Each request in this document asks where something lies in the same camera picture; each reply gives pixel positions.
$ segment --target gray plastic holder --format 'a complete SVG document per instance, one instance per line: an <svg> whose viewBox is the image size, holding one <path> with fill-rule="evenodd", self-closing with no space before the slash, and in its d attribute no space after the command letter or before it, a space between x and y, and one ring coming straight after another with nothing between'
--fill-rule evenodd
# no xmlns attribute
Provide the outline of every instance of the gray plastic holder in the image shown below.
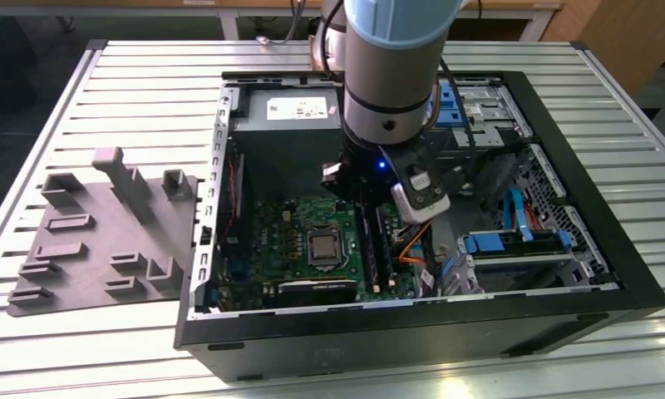
<svg viewBox="0 0 665 399"><path fill-rule="evenodd" d="M99 149L95 165L111 183L51 175L50 202L8 314L178 299L182 264L192 260L198 179L167 170L143 179L120 148Z"/></svg>

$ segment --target open computer tower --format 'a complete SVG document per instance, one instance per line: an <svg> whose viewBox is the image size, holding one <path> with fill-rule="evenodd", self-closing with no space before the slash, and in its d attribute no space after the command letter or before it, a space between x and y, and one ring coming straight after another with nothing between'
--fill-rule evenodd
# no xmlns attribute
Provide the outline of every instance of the open computer tower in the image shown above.
<svg viewBox="0 0 665 399"><path fill-rule="evenodd" d="M460 72L463 99L439 83L424 140L442 171L470 150L478 170L428 226L406 225L394 204L364 213L320 186L343 136L340 87L323 74L223 78L175 338L218 377L543 353L665 307L522 72Z"/></svg>

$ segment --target motherboard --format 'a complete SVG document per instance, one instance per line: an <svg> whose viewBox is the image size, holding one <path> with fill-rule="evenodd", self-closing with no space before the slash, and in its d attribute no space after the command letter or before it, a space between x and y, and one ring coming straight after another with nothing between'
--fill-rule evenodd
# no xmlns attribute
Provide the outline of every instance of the motherboard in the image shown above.
<svg viewBox="0 0 665 399"><path fill-rule="evenodd" d="M392 236L402 221L392 205L383 210ZM414 274L396 264L396 285L379 292L368 288L355 208L335 198L256 202L252 241L250 260L230 264L238 310L267 308L267 302L287 290L312 293L320 288L316 284L327 283L344 286L354 302L415 296Z"/></svg>

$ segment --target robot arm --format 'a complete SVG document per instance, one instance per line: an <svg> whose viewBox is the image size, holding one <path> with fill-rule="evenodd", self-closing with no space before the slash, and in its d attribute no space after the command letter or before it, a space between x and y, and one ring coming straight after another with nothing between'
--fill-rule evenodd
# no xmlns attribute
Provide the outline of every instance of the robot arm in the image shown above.
<svg viewBox="0 0 665 399"><path fill-rule="evenodd" d="M346 0L346 153L356 177L328 189L356 202L392 195L403 218L422 223L451 201L419 135L451 22L460 0ZM330 169L336 173L344 168ZM326 180L336 176L324 176Z"/></svg>

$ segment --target slotted aluminum table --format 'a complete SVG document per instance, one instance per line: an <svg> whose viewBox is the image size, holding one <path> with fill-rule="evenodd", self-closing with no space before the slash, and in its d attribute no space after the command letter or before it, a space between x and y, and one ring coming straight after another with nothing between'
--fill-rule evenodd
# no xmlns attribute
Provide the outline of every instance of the slotted aluminum table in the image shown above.
<svg viewBox="0 0 665 399"><path fill-rule="evenodd" d="M529 74L665 288L665 139L591 52L567 43L459 42L446 59L454 69ZM86 52L0 209L0 394L665 398L665 310L539 357L231 386L172 348L178 302L7 315L47 174L104 181L92 152L119 145L146 178L178 168L206 179L222 72L304 70L310 60L307 42L110 42Z"/></svg>

